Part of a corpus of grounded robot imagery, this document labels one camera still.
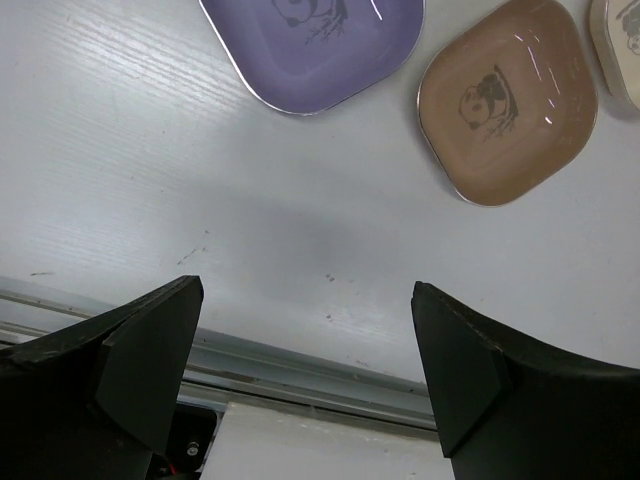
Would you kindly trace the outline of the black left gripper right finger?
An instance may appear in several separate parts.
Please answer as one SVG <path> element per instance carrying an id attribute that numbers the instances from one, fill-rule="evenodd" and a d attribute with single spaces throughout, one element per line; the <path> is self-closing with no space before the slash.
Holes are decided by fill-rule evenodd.
<path id="1" fill-rule="evenodd" d="M 419 282 L 411 310 L 458 479 L 635 479 L 639 373 L 546 344 Z"/>

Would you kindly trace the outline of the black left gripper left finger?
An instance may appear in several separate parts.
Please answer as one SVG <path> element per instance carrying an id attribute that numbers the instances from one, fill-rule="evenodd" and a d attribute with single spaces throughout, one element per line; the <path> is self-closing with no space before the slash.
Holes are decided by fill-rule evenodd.
<path id="1" fill-rule="evenodd" d="M 4 479 L 142 479 L 165 452 L 204 289 L 182 276 L 1 351 Z"/>

